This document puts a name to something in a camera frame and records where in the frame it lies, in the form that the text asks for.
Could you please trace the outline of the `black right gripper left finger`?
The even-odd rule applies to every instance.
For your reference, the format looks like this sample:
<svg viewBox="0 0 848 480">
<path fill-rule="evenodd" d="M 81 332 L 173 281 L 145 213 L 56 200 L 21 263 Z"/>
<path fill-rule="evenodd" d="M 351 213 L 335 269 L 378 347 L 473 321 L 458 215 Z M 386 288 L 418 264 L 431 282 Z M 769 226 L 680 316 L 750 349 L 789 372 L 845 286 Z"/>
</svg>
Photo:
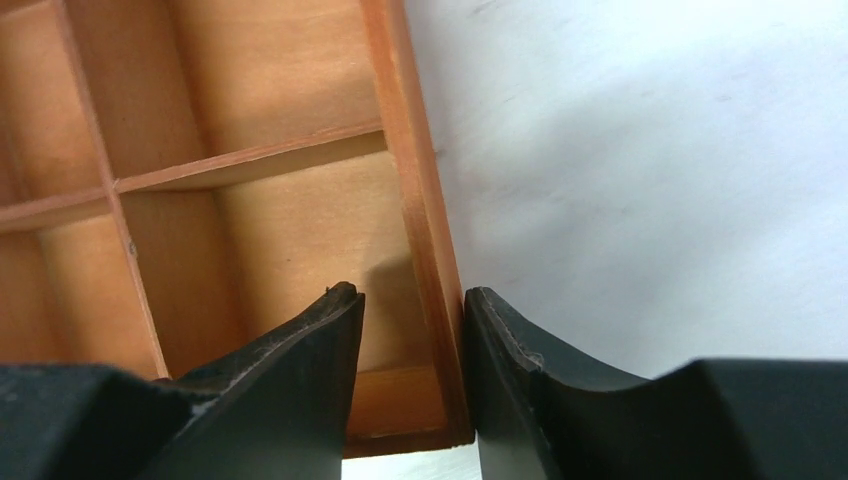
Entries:
<svg viewBox="0 0 848 480">
<path fill-rule="evenodd" d="M 1 368 L 5 479 L 337 479 L 365 296 L 348 282 L 176 379 Z"/>
</svg>

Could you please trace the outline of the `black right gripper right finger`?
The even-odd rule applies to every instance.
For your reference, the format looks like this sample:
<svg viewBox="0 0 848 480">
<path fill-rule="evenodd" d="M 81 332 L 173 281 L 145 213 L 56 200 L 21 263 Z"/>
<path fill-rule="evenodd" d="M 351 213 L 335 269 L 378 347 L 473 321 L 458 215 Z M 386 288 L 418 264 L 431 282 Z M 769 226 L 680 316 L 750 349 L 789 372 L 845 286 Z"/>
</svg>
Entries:
<svg viewBox="0 0 848 480">
<path fill-rule="evenodd" d="M 847 366 L 699 359 L 648 380 L 488 287 L 465 296 L 464 380 L 486 479 L 843 479 Z"/>
</svg>

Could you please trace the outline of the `wooden compartment tray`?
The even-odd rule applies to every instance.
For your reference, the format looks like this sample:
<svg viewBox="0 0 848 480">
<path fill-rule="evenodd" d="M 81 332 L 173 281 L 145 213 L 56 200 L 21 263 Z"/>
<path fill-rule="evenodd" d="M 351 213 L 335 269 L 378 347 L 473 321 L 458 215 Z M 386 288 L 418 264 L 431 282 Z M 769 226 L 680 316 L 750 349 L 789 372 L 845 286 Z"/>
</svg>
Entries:
<svg viewBox="0 0 848 480">
<path fill-rule="evenodd" d="M 340 281 L 347 457 L 473 438 L 404 1 L 5 1 L 1 359 L 178 377 Z"/>
</svg>

